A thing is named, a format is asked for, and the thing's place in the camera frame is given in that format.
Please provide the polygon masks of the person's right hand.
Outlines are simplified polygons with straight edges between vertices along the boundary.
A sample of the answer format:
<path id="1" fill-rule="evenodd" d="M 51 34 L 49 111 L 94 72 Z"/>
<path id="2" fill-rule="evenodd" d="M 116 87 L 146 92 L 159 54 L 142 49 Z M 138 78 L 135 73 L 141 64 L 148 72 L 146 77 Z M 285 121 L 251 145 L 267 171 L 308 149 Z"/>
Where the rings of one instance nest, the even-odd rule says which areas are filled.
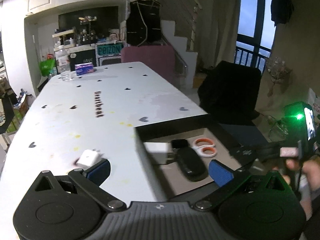
<path id="1" fill-rule="evenodd" d="M 280 157 L 285 159 L 285 167 L 289 171 L 298 172 L 298 177 L 290 179 L 289 175 L 283 175 L 285 181 L 290 184 L 296 182 L 296 192 L 301 194 L 300 204 L 309 220 L 319 209 L 319 148 L 309 159 L 298 159 L 298 148 L 282 147 Z"/>

